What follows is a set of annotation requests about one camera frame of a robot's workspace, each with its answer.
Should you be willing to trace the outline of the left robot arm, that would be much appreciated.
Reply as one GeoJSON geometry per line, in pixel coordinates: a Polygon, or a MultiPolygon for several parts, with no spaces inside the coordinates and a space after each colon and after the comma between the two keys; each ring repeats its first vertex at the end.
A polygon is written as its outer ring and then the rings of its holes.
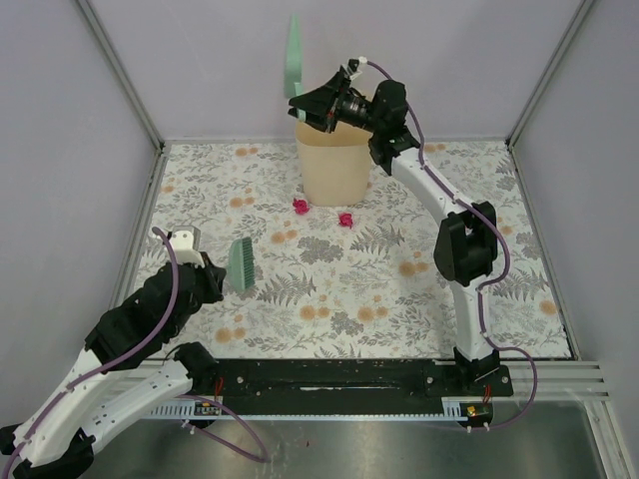
{"type": "Polygon", "coordinates": [[[120,306],[104,313],[71,371],[32,418],[1,430],[1,452],[13,459],[4,477],[78,478],[117,435],[176,396],[208,394],[216,362],[198,342],[114,398],[107,394],[176,337],[205,304],[223,300],[226,272],[211,263],[165,264],[120,306]]]}

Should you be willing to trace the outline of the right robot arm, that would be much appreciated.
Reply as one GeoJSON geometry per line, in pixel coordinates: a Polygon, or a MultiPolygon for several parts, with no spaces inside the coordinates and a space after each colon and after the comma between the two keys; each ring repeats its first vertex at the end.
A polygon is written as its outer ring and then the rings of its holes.
{"type": "Polygon", "coordinates": [[[495,209],[489,202],[471,203],[426,164],[423,147],[409,131],[412,109],[403,84],[386,79],[366,99],[339,70],[324,85],[289,100],[289,113],[308,126],[331,133],[340,123],[365,130],[376,165],[401,182],[438,224],[433,259],[453,293],[456,342],[454,382],[468,395],[479,393],[499,367],[499,354],[487,339],[482,284],[497,258],[495,209]]]}

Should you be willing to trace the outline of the green hand brush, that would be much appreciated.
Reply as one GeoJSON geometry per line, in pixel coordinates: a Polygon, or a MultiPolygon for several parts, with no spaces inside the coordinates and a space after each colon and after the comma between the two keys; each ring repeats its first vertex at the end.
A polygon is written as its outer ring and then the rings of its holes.
{"type": "Polygon", "coordinates": [[[255,257],[250,237],[233,241],[229,251],[229,282],[236,292],[244,292],[255,284],[255,257]]]}

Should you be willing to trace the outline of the green dustpan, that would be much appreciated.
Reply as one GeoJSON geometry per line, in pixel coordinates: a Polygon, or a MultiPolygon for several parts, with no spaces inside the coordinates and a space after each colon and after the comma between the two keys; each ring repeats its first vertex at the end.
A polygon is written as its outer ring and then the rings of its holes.
{"type": "Polygon", "coordinates": [[[290,100],[300,95],[303,90],[303,49],[300,24],[298,15],[292,14],[286,44],[284,96],[290,100]]]}

